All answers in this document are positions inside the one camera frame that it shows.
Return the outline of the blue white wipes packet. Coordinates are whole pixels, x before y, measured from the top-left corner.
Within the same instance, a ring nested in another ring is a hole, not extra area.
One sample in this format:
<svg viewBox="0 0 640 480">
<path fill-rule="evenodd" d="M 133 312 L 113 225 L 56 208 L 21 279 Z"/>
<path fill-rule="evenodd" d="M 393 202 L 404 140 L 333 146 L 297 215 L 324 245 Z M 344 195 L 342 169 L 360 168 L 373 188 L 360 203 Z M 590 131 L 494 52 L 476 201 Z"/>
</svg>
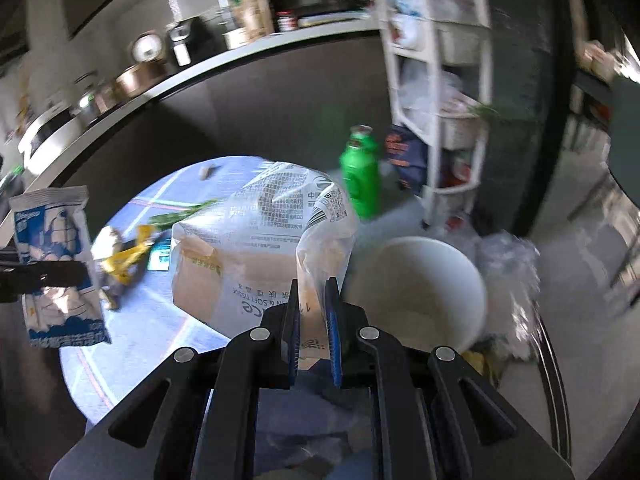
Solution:
<svg viewBox="0 0 640 480">
<path fill-rule="evenodd" d="M 89 347 L 111 341 L 99 298 L 85 215 L 85 185 L 42 188 L 10 199 L 29 343 Z"/>
</svg>

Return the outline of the clear printed bread bag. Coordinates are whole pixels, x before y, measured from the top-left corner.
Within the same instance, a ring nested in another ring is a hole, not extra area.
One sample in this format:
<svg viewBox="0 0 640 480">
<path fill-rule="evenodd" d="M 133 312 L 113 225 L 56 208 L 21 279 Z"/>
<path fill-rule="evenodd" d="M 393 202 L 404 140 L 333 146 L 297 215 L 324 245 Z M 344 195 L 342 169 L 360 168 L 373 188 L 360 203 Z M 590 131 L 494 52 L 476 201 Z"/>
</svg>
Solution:
<svg viewBox="0 0 640 480">
<path fill-rule="evenodd" d="M 172 302 L 232 338 L 296 299 L 300 355 L 325 359 L 324 285 L 344 280 L 358 228 L 338 182 L 270 162 L 239 191 L 172 227 Z"/>
</svg>

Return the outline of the white round trash bin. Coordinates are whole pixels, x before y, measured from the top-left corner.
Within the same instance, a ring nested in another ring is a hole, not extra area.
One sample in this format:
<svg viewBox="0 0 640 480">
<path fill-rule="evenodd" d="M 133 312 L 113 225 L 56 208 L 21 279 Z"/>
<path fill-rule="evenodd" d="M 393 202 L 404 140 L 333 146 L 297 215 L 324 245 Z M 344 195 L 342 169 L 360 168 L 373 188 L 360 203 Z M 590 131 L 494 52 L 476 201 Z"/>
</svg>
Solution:
<svg viewBox="0 0 640 480">
<path fill-rule="evenodd" d="M 480 340 L 487 290 L 480 271 L 460 250 L 424 236 L 397 237 L 348 272 L 344 297 L 369 323 L 407 347 L 465 352 Z"/>
</svg>

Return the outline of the yellow wrapper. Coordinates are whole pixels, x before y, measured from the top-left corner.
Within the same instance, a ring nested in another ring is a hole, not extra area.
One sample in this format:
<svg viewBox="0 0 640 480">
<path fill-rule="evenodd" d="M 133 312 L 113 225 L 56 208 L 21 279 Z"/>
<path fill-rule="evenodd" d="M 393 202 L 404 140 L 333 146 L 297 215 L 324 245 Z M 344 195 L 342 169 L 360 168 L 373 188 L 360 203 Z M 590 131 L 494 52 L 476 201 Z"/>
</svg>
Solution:
<svg viewBox="0 0 640 480">
<path fill-rule="evenodd" d="M 150 224 L 137 226 L 134 246 L 114 252 L 113 255 L 100 262 L 100 268 L 110 278 L 122 285 L 129 285 L 132 280 L 131 269 L 136 266 L 151 250 L 155 242 L 156 229 Z"/>
</svg>

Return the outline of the green thermos jug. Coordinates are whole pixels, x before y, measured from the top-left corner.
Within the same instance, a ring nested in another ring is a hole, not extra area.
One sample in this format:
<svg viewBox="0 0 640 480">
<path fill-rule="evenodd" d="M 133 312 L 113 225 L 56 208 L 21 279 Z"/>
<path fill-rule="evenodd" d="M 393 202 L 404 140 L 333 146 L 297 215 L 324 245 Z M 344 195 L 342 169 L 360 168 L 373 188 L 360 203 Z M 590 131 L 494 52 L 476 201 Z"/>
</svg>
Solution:
<svg viewBox="0 0 640 480">
<path fill-rule="evenodd" d="M 378 144 L 372 138 L 372 128 L 356 125 L 350 128 L 346 148 L 340 156 L 346 190 L 360 218 L 370 219 L 378 213 L 380 202 L 380 170 Z"/>
</svg>

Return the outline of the green vegetable leaf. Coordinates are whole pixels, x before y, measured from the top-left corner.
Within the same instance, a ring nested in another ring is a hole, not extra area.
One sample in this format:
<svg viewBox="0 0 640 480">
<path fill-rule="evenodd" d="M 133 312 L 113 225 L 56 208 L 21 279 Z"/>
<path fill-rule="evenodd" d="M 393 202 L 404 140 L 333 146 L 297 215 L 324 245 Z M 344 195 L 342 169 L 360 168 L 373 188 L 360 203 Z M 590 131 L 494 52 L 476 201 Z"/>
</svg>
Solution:
<svg viewBox="0 0 640 480">
<path fill-rule="evenodd" d="M 156 214 L 149 220 L 149 225 L 157 231 L 166 231 L 172 228 L 172 226 L 186 218 L 196 214 L 202 209 L 205 209 L 213 204 L 216 204 L 217 200 L 208 200 L 207 202 L 196 204 L 182 211 L 171 212 L 170 214 Z"/>
</svg>

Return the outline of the green vegetable scraps on floor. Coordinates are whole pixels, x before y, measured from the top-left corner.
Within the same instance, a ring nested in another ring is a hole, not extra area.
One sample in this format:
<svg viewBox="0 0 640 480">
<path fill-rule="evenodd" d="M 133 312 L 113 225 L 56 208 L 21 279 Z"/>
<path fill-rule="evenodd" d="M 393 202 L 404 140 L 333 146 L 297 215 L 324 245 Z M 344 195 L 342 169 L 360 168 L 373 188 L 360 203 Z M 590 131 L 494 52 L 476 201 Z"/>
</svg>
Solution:
<svg viewBox="0 0 640 480">
<path fill-rule="evenodd" d="M 500 385 L 511 359 L 506 346 L 496 338 L 477 342 L 470 350 L 462 352 L 461 356 L 495 388 Z"/>
</svg>

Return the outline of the clear plastic bags on floor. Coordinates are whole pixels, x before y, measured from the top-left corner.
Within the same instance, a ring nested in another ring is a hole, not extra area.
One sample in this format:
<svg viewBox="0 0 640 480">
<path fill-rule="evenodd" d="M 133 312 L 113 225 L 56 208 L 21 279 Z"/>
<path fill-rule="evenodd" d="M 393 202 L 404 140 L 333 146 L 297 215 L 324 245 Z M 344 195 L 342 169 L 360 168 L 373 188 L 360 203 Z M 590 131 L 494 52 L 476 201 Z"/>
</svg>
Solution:
<svg viewBox="0 0 640 480">
<path fill-rule="evenodd" d="M 486 322 L 472 348 L 486 350 L 503 361 L 535 359 L 540 291 L 536 246 L 506 231 L 481 237 L 464 214 L 453 214 L 435 226 L 432 237 L 463 252 L 484 280 Z"/>
</svg>

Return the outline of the copper rice cooker pot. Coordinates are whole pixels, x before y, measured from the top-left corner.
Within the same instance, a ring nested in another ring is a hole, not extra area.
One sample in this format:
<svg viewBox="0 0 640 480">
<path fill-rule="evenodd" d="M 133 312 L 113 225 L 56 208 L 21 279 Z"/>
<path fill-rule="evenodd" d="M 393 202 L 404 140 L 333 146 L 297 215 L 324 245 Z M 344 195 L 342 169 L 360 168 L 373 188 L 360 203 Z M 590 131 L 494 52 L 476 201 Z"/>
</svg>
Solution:
<svg viewBox="0 0 640 480">
<path fill-rule="evenodd" d="M 167 77 L 166 63 L 153 60 L 131 65 L 116 78 L 116 84 L 123 96 L 133 99 Z"/>
</svg>

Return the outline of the white rice cooker lid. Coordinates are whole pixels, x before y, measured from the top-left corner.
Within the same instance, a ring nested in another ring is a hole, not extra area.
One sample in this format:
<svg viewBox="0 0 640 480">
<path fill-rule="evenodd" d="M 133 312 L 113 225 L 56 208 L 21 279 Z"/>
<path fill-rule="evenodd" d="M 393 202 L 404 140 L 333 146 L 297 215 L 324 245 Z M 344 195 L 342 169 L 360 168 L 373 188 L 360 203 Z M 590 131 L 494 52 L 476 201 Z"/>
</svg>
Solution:
<svg viewBox="0 0 640 480">
<path fill-rule="evenodd" d="M 163 37 L 155 30 L 144 32 L 129 45 L 129 55 L 136 64 L 165 62 L 166 48 Z"/>
</svg>

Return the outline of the red lid jar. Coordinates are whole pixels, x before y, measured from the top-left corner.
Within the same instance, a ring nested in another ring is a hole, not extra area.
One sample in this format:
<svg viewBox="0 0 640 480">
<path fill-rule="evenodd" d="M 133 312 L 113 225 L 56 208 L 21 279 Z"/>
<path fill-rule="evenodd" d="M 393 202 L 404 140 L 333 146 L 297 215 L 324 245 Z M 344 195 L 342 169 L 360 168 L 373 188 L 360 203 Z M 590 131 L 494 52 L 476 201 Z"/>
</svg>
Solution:
<svg viewBox="0 0 640 480">
<path fill-rule="evenodd" d="M 297 18 L 292 11 L 280 11 L 277 13 L 279 32 L 292 32 L 298 29 Z"/>
</svg>

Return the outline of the black air fryer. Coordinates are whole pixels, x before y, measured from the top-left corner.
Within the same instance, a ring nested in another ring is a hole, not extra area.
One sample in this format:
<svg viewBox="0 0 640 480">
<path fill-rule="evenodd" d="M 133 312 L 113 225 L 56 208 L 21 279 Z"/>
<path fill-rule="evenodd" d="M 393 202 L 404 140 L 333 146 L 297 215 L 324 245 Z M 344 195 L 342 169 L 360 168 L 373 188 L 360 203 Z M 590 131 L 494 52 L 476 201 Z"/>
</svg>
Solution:
<svg viewBox="0 0 640 480">
<path fill-rule="evenodd" d="M 168 56 L 179 70 L 202 62 L 214 53 L 214 37 L 199 16 L 168 26 Z"/>
</svg>

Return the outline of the brown kraft paper pouch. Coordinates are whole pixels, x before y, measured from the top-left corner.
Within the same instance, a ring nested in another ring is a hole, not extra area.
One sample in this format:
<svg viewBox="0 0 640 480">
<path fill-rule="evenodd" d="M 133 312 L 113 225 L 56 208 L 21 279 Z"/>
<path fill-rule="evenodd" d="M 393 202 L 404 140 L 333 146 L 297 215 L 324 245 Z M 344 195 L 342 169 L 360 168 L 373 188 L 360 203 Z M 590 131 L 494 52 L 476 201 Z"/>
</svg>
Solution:
<svg viewBox="0 0 640 480">
<path fill-rule="evenodd" d="M 274 32 L 269 0 L 240 0 L 240 19 L 248 42 Z"/>
</svg>

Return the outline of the white tiered storage rack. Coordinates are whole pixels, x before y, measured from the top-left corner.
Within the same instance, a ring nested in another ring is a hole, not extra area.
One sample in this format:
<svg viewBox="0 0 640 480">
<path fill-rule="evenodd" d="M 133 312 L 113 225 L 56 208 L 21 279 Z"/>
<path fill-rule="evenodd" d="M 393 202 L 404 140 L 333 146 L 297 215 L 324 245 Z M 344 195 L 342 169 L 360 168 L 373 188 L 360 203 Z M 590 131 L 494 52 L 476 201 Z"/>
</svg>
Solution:
<svg viewBox="0 0 640 480">
<path fill-rule="evenodd" d="M 422 221 L 471 212 L 494 86 L 489 0 L 375 0 L 392 122 L 426 147 Z"/>
</svg>

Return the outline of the dark green dining chair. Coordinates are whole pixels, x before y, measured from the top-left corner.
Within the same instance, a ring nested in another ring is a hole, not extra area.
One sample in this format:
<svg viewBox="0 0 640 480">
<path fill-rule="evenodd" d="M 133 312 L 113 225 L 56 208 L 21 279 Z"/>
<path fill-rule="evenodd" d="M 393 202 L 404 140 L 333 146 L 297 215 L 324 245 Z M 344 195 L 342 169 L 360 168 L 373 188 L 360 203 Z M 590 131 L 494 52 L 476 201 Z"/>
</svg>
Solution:
<svg viewBox="0 0 640 480">
<path fill-rule="evenodd" d="M 639 84 L 617 77 L 611 92 L 608 173 L 623 196 L 639 209 Z"/>
</svg>

